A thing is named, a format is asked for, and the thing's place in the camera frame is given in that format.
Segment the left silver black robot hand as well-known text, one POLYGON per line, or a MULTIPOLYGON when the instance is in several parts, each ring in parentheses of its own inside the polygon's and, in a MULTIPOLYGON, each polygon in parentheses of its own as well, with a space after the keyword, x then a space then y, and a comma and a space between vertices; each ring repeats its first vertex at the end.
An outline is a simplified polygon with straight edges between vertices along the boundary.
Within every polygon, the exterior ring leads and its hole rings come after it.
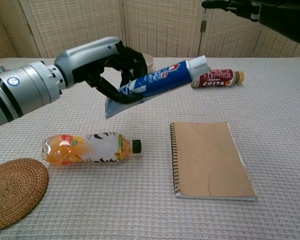
POLYGON ((54 61, 65 81, 65 87, 86 82, 90 87, 119 104, 132 104, 143 99, 139 93, 119 92, 101 74, 105 68, 121 73, 121 86, 148 74, 143 54, 128 46, 116 36, 104 37, 63 51, 54 61))

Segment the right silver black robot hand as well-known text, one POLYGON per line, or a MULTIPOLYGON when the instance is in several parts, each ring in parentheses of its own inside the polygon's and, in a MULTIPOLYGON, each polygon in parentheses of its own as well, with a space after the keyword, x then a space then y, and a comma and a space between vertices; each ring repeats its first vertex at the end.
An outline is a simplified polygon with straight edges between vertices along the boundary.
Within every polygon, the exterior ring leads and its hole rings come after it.
POLYGON ((300 0, 204 0, 201 5, 259 22, 300 44, 300 0))

